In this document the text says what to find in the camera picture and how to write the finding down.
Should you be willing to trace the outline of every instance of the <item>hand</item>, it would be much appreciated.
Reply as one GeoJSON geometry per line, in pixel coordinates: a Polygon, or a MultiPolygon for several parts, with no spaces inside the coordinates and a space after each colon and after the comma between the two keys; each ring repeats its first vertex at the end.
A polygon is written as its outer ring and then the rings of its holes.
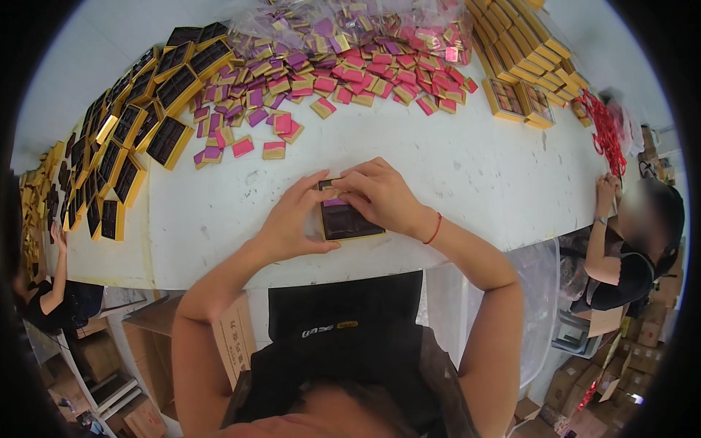
{"type": "Polygon", "coordinates": [[[326,254],[341,247],[338,242],[316,242],[304,235],[307,214],[318,203],[334,195],[333,190],[313,189],[328,174],[328,170],[322,170],[310,177],[302,177],[270,211],[263,228],[253,239],[254,246],[262,250],[266,264],[305,254],[326,254]]]}
{"type": "Polygon", "coordinates": [[[615,194],[620,188],[617,177],[607,173],[597,181],[597,216],[608,216],[615,194]]]}
{"type": "Polygon", "coordinates": [[[63,228],[59,225],[58,221],[54,221],[51,225],[51,237],[53,237],[56,246],[58,246],[58,252],[66,254],[68,251],[66,233],[63,232],[63,228]]]}
{"type": "Polygon", "coordinates": [[[382,228],[427,242],[438,227],[438,213],[417,201],[404,178],[378,157],[341,172],[334,188],[365,219],[382,228]]]}

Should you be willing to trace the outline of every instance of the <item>wall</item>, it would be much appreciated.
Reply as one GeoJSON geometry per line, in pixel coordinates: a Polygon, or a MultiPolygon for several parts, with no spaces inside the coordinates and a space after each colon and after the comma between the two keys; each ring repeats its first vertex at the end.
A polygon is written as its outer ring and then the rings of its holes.
{"type": "Polygon", "coordinates": [[[232,0],[85,0],[64,24],[27,90],[11,166],[39,165],[86,109],[173,27],[203,26],[232,0]]]}
{"type": "Polygon", "coordinates": [[[655,129],[674,124],[650,62],[606,0],[547,0],[545,10],[595,89],[619,90],[622,103],[640,124],[655,129]]]}

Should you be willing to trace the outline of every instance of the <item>white plastic bag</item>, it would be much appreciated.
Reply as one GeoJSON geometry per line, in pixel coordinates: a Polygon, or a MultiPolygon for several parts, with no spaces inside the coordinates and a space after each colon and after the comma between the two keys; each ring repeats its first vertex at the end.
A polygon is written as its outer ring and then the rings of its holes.
{"type": "Polygon", "coordinates": [[[640,122],[633,117],[626,107],[616,102],[615,99],[609,100],[606,108],[613,118],[618,143],[623,155],[637,156],[639,153],[644,152],[645,143],[640,122]]]}

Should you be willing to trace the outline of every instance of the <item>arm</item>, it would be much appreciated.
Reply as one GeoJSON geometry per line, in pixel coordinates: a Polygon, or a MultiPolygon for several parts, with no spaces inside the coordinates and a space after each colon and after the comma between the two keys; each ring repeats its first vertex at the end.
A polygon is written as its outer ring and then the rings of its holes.
{"type": "Polygon", "coordinates": [[[186,437],[218,430],[231,397],[212,323],[264,266],[340,247],[336,242],[313,242],[304,235],[307,214],[333,196],[333,191],[311,190],[327,175],[325,170],[303,177],[287,190],[258,235],[197,281],[180,301],[171,348],[178,419],[186,437]]]}
{"type": "MultiPolygon", "coordinates": [[[[596,217],[608,217],[618,184],[618,179],[610,175],[599,178],[596,217]]],[[[592,234],[589,236],[584,269],[591,278],[616,286],[620,277],[620,259],[604,256],[605,242],[606,226],[595,220],[592,234]]]]}
{"type": "MultiPolygon", "coordinates": [[[[382,158],[341,176],[333,181],[334,187],[350,192],[341,198],[365,219],[421,242],[435,234],[436,211],[420,204],[399,172],[382,158]]],[[[479,434],[502,437],[516,407],[520,382],[523,296],[518,274],[495,247],[445,218],[431,246],[485,291],[458,376],[479,434]]]]}
{"type": "Polygon", "coordinates": [[[58,246],[58,261],[56,262],[56,275],[53,279],[53,289],[39,298],[39,306],[44,315],[51,313],[63,302],[63,292],[66,289],[66,277],[68,275],[66,235],[63,229],[58,226],[58,222],[54,222],[51,226],[51,235],[58,246]]]}

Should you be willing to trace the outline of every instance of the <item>finger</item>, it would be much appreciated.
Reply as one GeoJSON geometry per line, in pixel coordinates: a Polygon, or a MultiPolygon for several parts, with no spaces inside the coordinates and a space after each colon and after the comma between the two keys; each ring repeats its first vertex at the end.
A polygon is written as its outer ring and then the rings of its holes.
{"type": "Polygon", "coordinates": [[[334,189],[342,191],[360,191],[361,193],[370,196],[374,189],[375,182],[365,175],[353,171],[343,178],[334,179],[331,181],[331,185],[334,187],[334,189]]]}
{"type": "Polygon", "coordinates": [[[382,157],[375,157],[370,160],[371,162],[377,164],[378,166],[382,167],[383,169],[387,170],[394,170],[392,166],[390,166],[390,163],[387,163],[384,158],[382,157]]]}
{"type": "Polygon", "coordinates": [[[372,209],[370,203],[368,203],[365,199],[361,198],[355,193],[342,193],[339,196],[339,198],[349,203],[350,206],[355,208],[360,214],[362,214],[362,216],[365,219],[372,222],[373,224],[376,224],[377,215],[372,209]]]}
{"type": "Polygon", "coordinates": [[[308,177],[302,177],[290,187],[287,192],[289,193],[295,193],[299,195],[299,197],[302,197],[304,194],[304,191],[311,189],[314,187],[316,184],[319,183],[322,179],[327,177],[329,175],[329,170],[324,169],[320,170],[319,172],[316,172],[315,174],[309,175],[308,177]]]}
{"type": "Polygon", "coordinates": [[[305,254],[326,254],[340,247],[341,244],[338,242],[315,242],[307,239],[304,244],[304,252],[305,254]]]}
{"type": "Polygon", "coordinates": [[[347,177],[352,172],[359,172],[368,177],[376,177],[377,175],[382,175],[383,173],[385,173],[386,170],[387,169],[381,167],[374,161],[366,161],[341,172],[341,178],[347,177]]]}
{"type": "Polygon", "coordinates": [[[302,196],[301,203],[308,209],[313,208],[318,203],[331,199],[336,194],[335,190],[313,190],[309,189],[302,196]]]}

